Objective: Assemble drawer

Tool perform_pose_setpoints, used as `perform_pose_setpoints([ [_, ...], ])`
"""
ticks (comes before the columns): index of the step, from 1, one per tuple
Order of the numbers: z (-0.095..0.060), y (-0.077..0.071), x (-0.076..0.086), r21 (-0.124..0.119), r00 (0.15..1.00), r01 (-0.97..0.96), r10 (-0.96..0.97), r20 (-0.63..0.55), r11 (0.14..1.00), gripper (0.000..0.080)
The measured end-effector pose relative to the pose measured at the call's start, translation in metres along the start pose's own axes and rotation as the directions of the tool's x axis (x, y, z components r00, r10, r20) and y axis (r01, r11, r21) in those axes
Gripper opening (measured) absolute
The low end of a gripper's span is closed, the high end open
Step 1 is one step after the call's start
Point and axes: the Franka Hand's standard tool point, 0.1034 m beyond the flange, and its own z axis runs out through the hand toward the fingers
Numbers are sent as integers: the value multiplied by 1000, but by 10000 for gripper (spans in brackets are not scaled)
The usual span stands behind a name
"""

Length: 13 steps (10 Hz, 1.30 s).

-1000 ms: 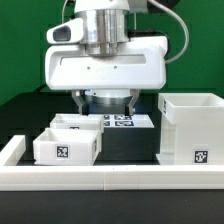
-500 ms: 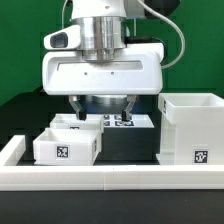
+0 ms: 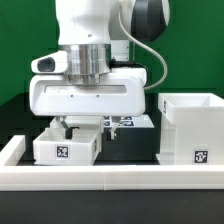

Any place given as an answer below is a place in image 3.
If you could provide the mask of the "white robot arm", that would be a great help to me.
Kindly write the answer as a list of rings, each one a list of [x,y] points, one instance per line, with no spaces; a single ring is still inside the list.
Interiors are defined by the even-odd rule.
[[[73,130],[68,116],[140,116],[147,70],[112,50],[129,39],[139,46],[157,39],[170,18],[168,0],[55,0],[58,51],[34,60],[30,107],[39,116],[54,116],[63,136]]]

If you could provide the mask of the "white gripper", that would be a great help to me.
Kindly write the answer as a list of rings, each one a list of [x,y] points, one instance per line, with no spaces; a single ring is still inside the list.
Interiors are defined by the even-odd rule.
[[[145,111],[143,68],[113,69],[96,85],[72,85],[65,75],[36,75],[30,83],[30,108],[38,116],[57,116],[64,138],[73,138],[65,116],[112,116],[107,139],[116,138],[120,116],[140,116]]]

